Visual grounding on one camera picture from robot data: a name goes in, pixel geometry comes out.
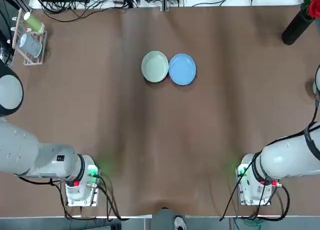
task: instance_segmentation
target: shoe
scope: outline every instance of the shoe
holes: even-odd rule
[[[185,220],[180,216],[176,216],[174,219],[174,228],[175,230],[187,230]]]

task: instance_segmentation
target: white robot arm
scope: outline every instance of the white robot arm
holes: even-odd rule
[[[23,101],[23,86],[18,76],[0,61],[0,172],[20,177],[59,178],[66,185],[68,204],[95,206],[99,170],[87,155],[62,144],[39,143],[31,133],[5,121]]]
[[[320,66],[315,75],[315,115],[319,107]],[[284,137],[267,145],[256,154],[244,156],[237,168],[238,193],[242,205],[269,203],[272,180],[320,174],[320,124],[312,124],[300,134]]]

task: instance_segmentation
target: flower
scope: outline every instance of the flower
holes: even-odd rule
[[[312,0],[309,6],[309,16],[320,18],[320,0]]]

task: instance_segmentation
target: light green plate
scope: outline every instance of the light green plate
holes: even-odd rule
[[[169,62],[160,51],[151,51],[145,55],[141,63],[143,76],[150,82],[160,82],[168,74]]]

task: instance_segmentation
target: cup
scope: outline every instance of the cup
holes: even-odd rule
[[[19,48],[37,58],[41,53],[42,44],[28,33],[25,33],[21,36]]]

